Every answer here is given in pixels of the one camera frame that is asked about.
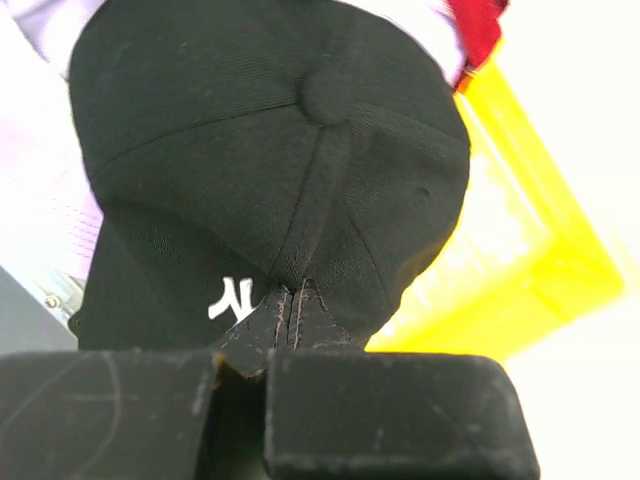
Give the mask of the purple baseball cap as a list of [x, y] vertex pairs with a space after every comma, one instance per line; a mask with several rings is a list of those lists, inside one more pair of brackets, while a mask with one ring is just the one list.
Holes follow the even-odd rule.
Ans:
[[[9, 67], [1, 88], [1, 236], [24, 254], [88, 281], [104, 215], [74, 123], [69, 76], [81, 33], [108, 1], [5, 1], [15, 29], [1, 48], [28, 48], [41, 69]], [[437, 64], [450, 90], [465, 52], [445, 1], [336, 1], [382, 18]]]

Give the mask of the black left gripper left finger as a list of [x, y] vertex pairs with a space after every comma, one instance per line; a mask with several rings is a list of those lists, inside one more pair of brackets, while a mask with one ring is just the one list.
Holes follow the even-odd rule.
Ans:
[[4, 479], [198, 479], [217, 376], [195, 352], [1, 359]]

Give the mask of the black baseball cap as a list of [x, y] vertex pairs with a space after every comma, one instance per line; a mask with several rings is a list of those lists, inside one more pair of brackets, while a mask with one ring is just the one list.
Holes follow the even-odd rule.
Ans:
[[336, 1], [108, 1], [75, 46], [89, 350], [363, 347], [458, 221], [435, 61]]

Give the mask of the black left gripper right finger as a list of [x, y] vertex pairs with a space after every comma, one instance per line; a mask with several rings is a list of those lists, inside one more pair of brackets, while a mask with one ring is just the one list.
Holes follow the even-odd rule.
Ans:
[[540, 475], [512, 382], [474, 355], [273, 355], [264, 460], [274, 479]]

